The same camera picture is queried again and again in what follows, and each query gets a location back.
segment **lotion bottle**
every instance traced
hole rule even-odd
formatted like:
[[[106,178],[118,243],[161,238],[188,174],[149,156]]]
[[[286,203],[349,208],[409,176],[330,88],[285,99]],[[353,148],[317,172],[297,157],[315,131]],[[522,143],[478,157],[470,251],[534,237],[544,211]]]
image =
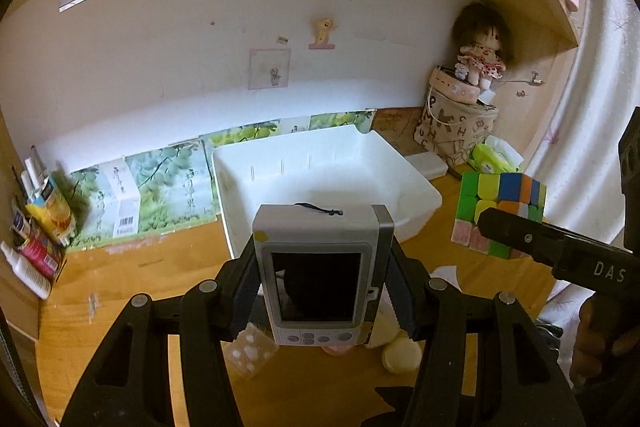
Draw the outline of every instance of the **lotion bottle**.
[[[31,266],[26,257],[17,253],[4,241],[0,243],[0,248],[14,270],[15,276],[41,299],[44,300],[49,297],[51,284],[43,274]]]

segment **doll hair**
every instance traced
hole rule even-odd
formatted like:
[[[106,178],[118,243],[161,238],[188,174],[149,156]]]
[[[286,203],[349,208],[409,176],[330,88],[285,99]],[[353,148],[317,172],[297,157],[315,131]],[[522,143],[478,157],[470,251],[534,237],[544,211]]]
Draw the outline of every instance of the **doll hair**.
[[[471,44],[478,32],[487,32],[492,27],[498,30],[500,36],[500,49],[495,54],[508,65],[513,59],[511,32],[502,16],[493,8],[479,2],[465,6],[453,23],[451,36],[456,47],[461,48]]]

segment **handheld device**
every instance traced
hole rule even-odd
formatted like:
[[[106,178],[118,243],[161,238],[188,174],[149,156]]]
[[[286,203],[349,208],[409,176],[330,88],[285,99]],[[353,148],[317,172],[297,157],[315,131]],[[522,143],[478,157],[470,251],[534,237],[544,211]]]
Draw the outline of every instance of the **handheld device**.
[[[263,204],[253,232],[277,344],[354,346],[369,340],[394,237],[383,204],[340,210]]]

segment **device screen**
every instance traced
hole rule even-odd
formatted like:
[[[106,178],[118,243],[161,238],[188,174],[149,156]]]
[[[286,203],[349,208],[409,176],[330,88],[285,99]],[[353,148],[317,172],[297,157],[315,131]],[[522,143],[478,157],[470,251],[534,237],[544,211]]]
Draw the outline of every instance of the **device screen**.
[[[283,321],[351,322],[360,253],[273,252]]]

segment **yellow sticker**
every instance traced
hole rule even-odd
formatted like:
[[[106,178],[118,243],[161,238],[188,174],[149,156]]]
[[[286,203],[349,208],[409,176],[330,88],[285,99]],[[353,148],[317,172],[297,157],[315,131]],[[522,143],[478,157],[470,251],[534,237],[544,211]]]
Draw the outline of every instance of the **yellow sticker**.
[[[264,230],[256,230],[254,232],[254,239],[259,241],[260,243],[264,243],[269,240],[269,236],[266,234]]]

